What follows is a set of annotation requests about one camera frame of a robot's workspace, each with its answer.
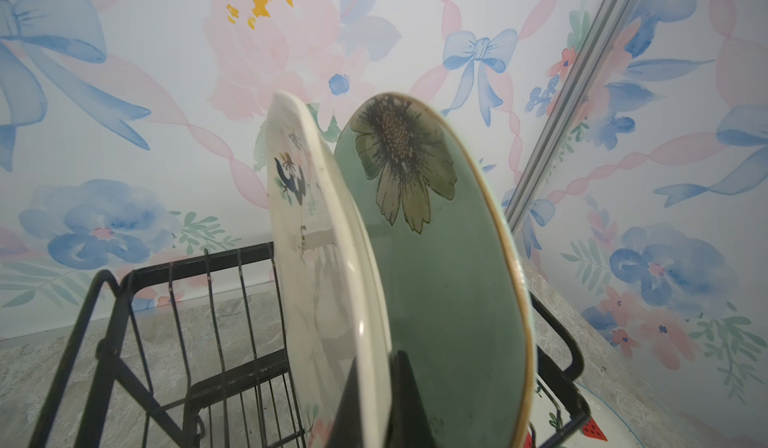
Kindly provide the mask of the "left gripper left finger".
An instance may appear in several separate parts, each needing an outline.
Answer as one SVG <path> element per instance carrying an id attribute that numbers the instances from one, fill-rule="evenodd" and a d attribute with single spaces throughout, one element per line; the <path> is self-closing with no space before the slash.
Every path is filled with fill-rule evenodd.
<path id="1" fill-rule="evenodd" d="M 363 446 L 357 364 L 350 368 L 326 448 Z"/>

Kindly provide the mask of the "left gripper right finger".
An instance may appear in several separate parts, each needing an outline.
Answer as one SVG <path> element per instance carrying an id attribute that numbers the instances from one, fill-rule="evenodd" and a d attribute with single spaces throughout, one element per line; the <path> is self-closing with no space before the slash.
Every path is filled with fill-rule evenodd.
<path id="1" fill-rule="evenodd" d="M 391 356 L 390 373 L 392 407 L 385 446 L 436 447 L 410 359 L 405 351 L 397 351 Z"/>

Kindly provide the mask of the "cream plate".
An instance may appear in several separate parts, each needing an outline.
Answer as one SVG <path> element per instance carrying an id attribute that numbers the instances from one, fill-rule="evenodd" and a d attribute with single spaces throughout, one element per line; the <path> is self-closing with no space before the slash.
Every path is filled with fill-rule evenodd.
<path id="1" fill-rule="evenodd" d="M 359 211 L 300 99 L 276 92 L 263 130 L 276 283 L 305 442 L 326 447 L 356 363 L 362 447 L 383 447 L 392 406 L 392 344 Z"/>

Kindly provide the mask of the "green plate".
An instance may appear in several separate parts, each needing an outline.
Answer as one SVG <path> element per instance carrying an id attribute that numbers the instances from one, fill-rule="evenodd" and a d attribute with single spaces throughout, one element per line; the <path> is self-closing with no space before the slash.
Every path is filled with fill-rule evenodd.
<path id="1" fill-rule="evenodd" d="M 334 157 L 375 254 L 393 348 L 436 447 L 520 447 L 536 372 L 528 289 L 479 164 L 446 119 L 366 101 Z"/>

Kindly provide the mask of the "white plate with blue rim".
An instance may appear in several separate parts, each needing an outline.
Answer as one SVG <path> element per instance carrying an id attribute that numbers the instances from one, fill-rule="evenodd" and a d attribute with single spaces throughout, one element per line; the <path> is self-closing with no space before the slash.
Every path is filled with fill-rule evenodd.
<path id="1" fill-rule="evenodd" d="M 628 424 L 601 398 L 583 385 L 576 384 L 590 409 L 591 418 L 560 442 L 558 447 L 643 447 Z M 570 415 L 555 392 L 537 380 L 534 403 L 524 447 L 542 447 L 565 429 Z"/>

